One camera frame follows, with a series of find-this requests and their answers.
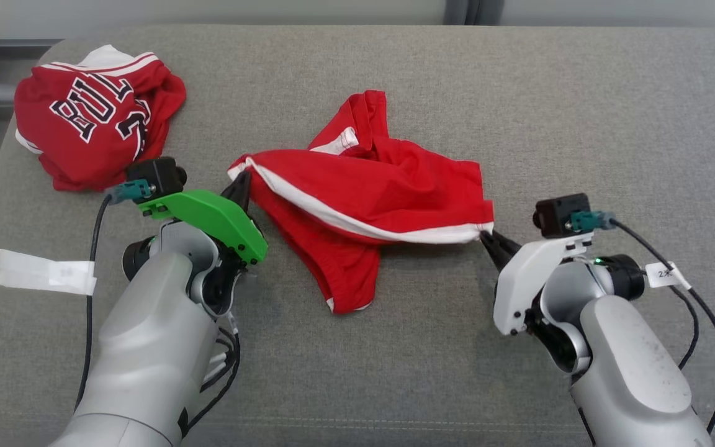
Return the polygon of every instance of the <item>white stripe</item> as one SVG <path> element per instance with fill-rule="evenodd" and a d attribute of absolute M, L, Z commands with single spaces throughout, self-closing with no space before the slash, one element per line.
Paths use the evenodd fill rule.
<path fill-rule="evenodd" d="M 327 206 L 316 197 L 293 186 L 293 184 L 276 173 L 256 164 L 250 156 L 248 156 L 244 162 L 239 163 L 239 165 L 228 169 L 228 176 L 231 180 L 235 179 L 247 166 L 252 166 L 255 172 L 264 179 L 269 189 L 278 196 L 295 204 L 300 209 L 309 212 L 324 223 L 356 235 L 378 238 L 378 240 L 409 243 L 466 243 L 479 238 L 479 232 L 482 230 L 493 232 L 492 221 L 483 224 L 463 223 L 461 225 L 451 225 L 448 227 L 425 228 L 413 232 L 390 232 L 382 228 L 373 227 L 368 223 L 361 222 L 354 217 L 332 209 L 332 207 Z"/>
<path fill-rule="evenodd" d="M 112 70 L 112 71 L 98 71 L 100 75 L 107 75 L 107 76 L 123 76 L 124 74 L 127 73 L 134 73 L 134 71 L 137 71 L 141 68 L 144 68 L 146 65 L 148 65 L 151 62 L 154 62 L 156 60 L 159 60 L 158 57 L 156 56 L 151 56 L 147 57 L 143 60 L 140 60 L 138 63 L 134 63 L 134 65 L 126 68 L 121 68 L 119 70 Z"/>
<path fill-rule="evenodd" d="M 100 74 L 100 75 L 107 75 L 107 76 L 122 76 L 127 73 L 134 73 L 134 71 L 144 68 L 145 65 L 148 65 L 149 63 L 154 62 L 154 60 L 159 60 L 159 58 L 156 56 L 151 56 L 151 57 L 147 57 L 143 60 L 140 60 L 138 63 L 134 63 L 134 65 L 131 65 L 130 67 L 113 69 L 110 71 L 97 71 L 96 73 Z M 82 67 L 78 67 L 76 65 L 71 65 L 70 63 L 62 63 L 62 62 L 48 63 L 47 65 L 42 65 L 42 67 L 50 68 L 52 70 L 63 70 L 63 71 L 74 71 L 72 69 L 68 69 L 65 67 L 71 67 L 71 68 L 74 68 L 79 71 L 100 70 L 100 68 L 82 68 Z"/>
<path fill-rule="evenodd" d="M 95 54 L 96 52 L 99 52 L 102 49 L 105 49 L 105 47 L 98 48 L 97 50 L 94 50 L 93 52 L 91 52 L 88 55 L 88 57 Z M 85 60 L 88 60 L 87 58 L 85 58 L 85 60 L 83 60 L 81 63 L 79 63 L 79 65 L 74 65 L 74 63 L 67 63 L 67 62 L 51 62 L 51 63 L 49 63 L 49 65 L 58 65 L 60 67 L 71 68 L 71 69 L 77 70 L 77 71 L 115 70 L 117 68 L 123 68 L 125 65 L 128 65 L 129 63 L 133 63 L 135 60 L 138 60 L 141 57 L 146 57 L 146 56 L 156 57 L 156 55 L 151 53 L 150 51 L 148 51 L 146 53 L 142 53 L 141 55 L 139 55 L 137 57 L 131 57 L 128 54 L 121 53 L 120 51 L 117 51 L 114 48 L 111 48 L 111 50 L 114 53 L 116 53 L 117 56 L 122 56 L 123 58 L 128 57 L 128 59 L 123 60 L 123 62 L 111 63 L 110 65 L 95 65 L 94 63 L 91 63 L 91 65 L 89 65 L 88 63 L 85 63 Z"/>
<path fill-rule="evenodd" d="M 68 68 L 64 67 L 58 67 L 56 65 L 52 65 L 51 63 L 46 63 L 46 65 L 40 65 L 41 68 L 48 68 L 49 70 L 60 70 L 60 71 L 73 71 Z"/>
<path fill-rule="evenodd" d="M 310 151 L 341 155 L 341 152 L 349 149 L 350 147 L 355 147 L 356 145 L 358 145 L 358 137 L 355 136 L 355 130 L 351 127 L 347 127 L 333 141 L 327 143 L 326 145 L 317 145 L 317 147 L 310 148 Z"/>
<path fill-rule="evenodd" d="M 28 149 L 29 152 L 36 153 L 37 155 L 41 155 L 43 153 L 42 150 L 37 149 L 37 146 L 34 143 L 32 143 L 28 139 L 24 138 L 24 136 L 20 134 L 20 132 L 18 131 L 17 128 L 15 130 L 15 139 L 18 142 L 20 142 L 20 145 L 22 145 L 23 147 L 26 147 L 26 149 Z"/>
<path fill-rule="evenodd" d="M 335 308 L 335 301 L 333 300 L 333 298 L 327 298 L 327 300 L 324 300 L 324 302 L 327 303 L 327 307 L 329 307 L 330 312 L 332 312 L 333 309 Z M 367 305 L 364 305 L 363 307 L 358 307 L 357 309 L 354 309 L 353 311 L 363 310 L 363 309 L 369 307 L 371 305 L 371 303 L 373 303 L 373 302 L 374 302 L 374 300 L 371 300 L 371 302 L 369 302 Z"/>

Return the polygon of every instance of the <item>teal connector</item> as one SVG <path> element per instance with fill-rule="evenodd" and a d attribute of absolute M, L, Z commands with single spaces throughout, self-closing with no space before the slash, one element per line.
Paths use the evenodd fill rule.
<path fill-rule="evenodd" d="M 592 232 L 598 228 L 611 230 L 616 228 L 610 220 L 614 218 L 613 212 L 581 211 L 570 215 L 570 225 L 574 232 Z"/>
<path fill-rule="evenodd" d="M 123 201 L 133 201 L 135 199 L 147 199 L 153 194 L 150 184 L 144 179 L 116 184 L 113 187 L 108 187 L 105 193 L 112 196 L 111 204 L 119 204 Z"/>

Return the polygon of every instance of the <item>cable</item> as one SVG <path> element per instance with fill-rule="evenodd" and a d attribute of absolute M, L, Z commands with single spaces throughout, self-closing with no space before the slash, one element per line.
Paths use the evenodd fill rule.
<path fill-rule="evenodd" d="M 226 331 L 223 328 L 219 328 L 219 331 L 222 335 L 226 336 L 228 338 L 228 340 L 230 340 L 230 343 L 228 343 L 227 340 L 223 340 L 220 338 L 217 339 L 217 343 L 220 343 L 221 345 L 225 345 L 227 348 L 228 357 L 225 362 L 226 364 L 225 364 L 225 367 L 222 368 L 222 370 L 217 372 L 216 376 L 214 376 L 211 379 L 208 379 L 206 382 L 204 382 L 204 384 L 200 387 L 201 393 L 206 391 L 207 389 L 211 388 L 211 386 L 216 384 L 216 382 L 218 382 L 219 379 L 225 377 L 225 374 L 227 374 L 228 371 L 230 371 L 230 368 L 233 367 L 233 365 L 235 364 L 235 361 L 236 361 L 236 356 L 230 356 L 231 351 L 233 351 L 233 348 L 231 347 L 231 345 L 235 345 L 235 343 L 236 343 L 235 337 L 233 337 L 228 331 Z"/>
<path fill-rule="evenodd" d="M 642 244 L 642 246 L 644 246 L 644 248 L 646 248 L 647 251 L 652 253 L 653 256 L 657 260 L 659 260 L 664 266 L 666 266 L 667 269 L 669 269 L 669 271 L 673 271 L 673 269 L 675 269 L 675 268 L 673 268 L 672 264 L 670 264 L 669 261 L 667 261 L 666 258 L 664 258 L 658 251 L 656 251 L 655 248 L 653 248 L 652 245 L 647 243 L 647 241 L 644 240 L 643 237 L 638 235 L 636 232 L 634 232 L 628 226 L 624 225 L 623 223 L 621 223 L 620 221 L 618 221 L 614 218 L 609 219 L 608 221 L 611 224 L 619 227 L 619 229 L 621 229 L 622 231 L 626 232 L 628 235 L 630 235 L 630 237 L 635 238 L 635 240 L 638 241 L 638 243 Z M 713 328 L 715 329 L 715 315 L 713 314 L 713 311 L 711 311 L 711 309 L 708 307 L 708 305 L 704 302 L 703 298 L 700 297 L 700 295 L 697 293 L 697 291 L 695 291 L 695 289 L 693 287 L 690 287 L 688 289 L 688 292 L 689 292 L 689 294 L 691 294 L 691 296 L 693 298 L 695 298 L 695 301 L 697 302 L 697 304 L 700 305 L 701 308 L 703 308 L 703 312 L 708 316 L 708 319 L 710 320 L 710 322 L 713 325 Z M 707 430 L 708 430 L 709 435 L 710 435 L 710 433 L 713 432 L 713 427 L 715 427 L 715 408 L 713 409 L 713 414 L 711 414 L 711 417 L 708 421 L 708 429 Z"/>
<path fill-rule="evenodd" d="M 669 289 L 675 295 L 677 295 L 678 298 L 680 298 L 684 303 L 686 303 L 686 308 L 689 309 L 689 314 L 691 314 L 693 326 L 695 326 L 695 329 L 693 329 L 693 336 L 691 337 L 691 345 L 689 345 L 689 350 L 686 351 L 686 354 L 684 354 L 683 359 L 680 360 L 680 364 L 678 365 L 678 368 L 683 369 L 683 367 L 686 366 L 686 363 L 691 358 L 691 355 L 695 353 L 695 348 L 697 348 L 697 341 L 700 339 L 700 322 L 697 318 L 697 311 L 695 311 L 695 307 L 691 305 L 689 298 L 687 298 L 687 296 L 684 295 L 683 292 L 679 291 L 679 289 L 675 286 L 669 286 Z"/>
<path fill-rule="evenodd" d="M 96 215 L 96 225 L 93 226 L 93 240 L 90 242 L 90 262 L 94 263 L 96 261 L 96 252 L 99 249 L 99 232 L 101 231 L 101 221 L 104 218 L 104 212 L 107 210 L 107 206 L 112 200 L 112 196 L 107 194 L 104 201 L 101 202 L 101 207 L 99 208 L 99 214 Z M 84 396 L 84 388 L 88 384 L 88 374 L 90 374 L 90 357 L 93 350 L 93 296 L 88 295 L 88 328 L 87 328 L 87 341 L 84 346 L 84 368 L 82 368 L 82 382 L 79 384 L 79 394 L 76 396 L 76 405 L 73 410 L 76 411 L 79 408 L 80 402 L 82 402 L 82 396 Z"/>
<path fill-rule="evenodd" d="M 236 379 L 236 372 L 239 370 L 239 362 L 241 361 L 241 346 L 239 345 L 239 334 L 235 334 L 233 336 L 233 348 L 235 349 L 233 352 L 235 353 L 236 361 L 233 363 L 233 372 L 230 374 L 230 377 L 228 378 L 228 382 L 226 382 L 225 387 L 222 387 L 222 390 L 219 391 L 217 396 L 213 399 L 211 399 L 211 402 L 209 402 L 208 405 L 204 409 L 198 413 L 195 418 L 192 418 L 192 420 L 187 424 L 187 432 L 192 429 L 192 427 L 195 426 L 200 420 L 202 419 L 203 416 L 206 415 L 206 413 L 211 410 L 214 405 L 217 404 L 217 402 L 222 399 L 222 396 L 224 396 L 228 390 L 230 390 L 230 386 L 233 385 L 233 380 Z"/>

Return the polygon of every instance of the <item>gray fabric surface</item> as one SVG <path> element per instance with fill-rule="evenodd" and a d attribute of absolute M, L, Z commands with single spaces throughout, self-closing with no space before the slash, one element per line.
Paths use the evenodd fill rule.
<path fill-rule="evenodd" d="M 62 42 L 43 60 L 77 62 L 103 43 L 154 51 L 186 82 L 164 152 L 188 187 L 221 190 L 241 153 L 304 147 L 349 94 L 381 89 L 392 136 L 482 164 L 499 231 L 534 240 L 534 202 L 587 192 L 715 311 L 715 30 L 160 25 Z M 0 248 L 85 260 L 101 196 L 52 190 L 13 133 L 0 155 Z M 236 303 L 244 360 L 187 445 L 588 445 L 544 348 L 494 328 L 497 272 L 479 243 L 389 247 L 374 303 L 334 317 L 256 218 L 270 254 L 260 294 Z M 96 332 L 127 285 L 123 249 L 156 229 L 130 204 L 107 212 Z M 621 232 L 597 239 L 596 253 L 652 261 Z M 647 291 L 637 306 L 683 356 L 683 305 Z M 83 346 L 83 297 L 0 287 L 0 445 L 59 435 Z M 704 317 L 685 373 L 707 420 L 715 337 Z"/>

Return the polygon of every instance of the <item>white label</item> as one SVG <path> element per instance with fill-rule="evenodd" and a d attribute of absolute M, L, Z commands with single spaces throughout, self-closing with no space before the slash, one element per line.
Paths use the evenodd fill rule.
<path fill-rule="evenodd" d="M 94 263 L 56 261 L 0 250 L 0 286 L 35 291 L 91 295 L 96 288 Z"/>
<path fill-rule="evenodd" d="M 647 280 L 650 282 L 650 287 L 677 286 L 680 284 L 680 276 L 675 263 L 669 263 L 672 266 L 672 271 L 667 269 L 662 263 L 647 264 L 644 266 L 644 271 L 647 272 Z"/>

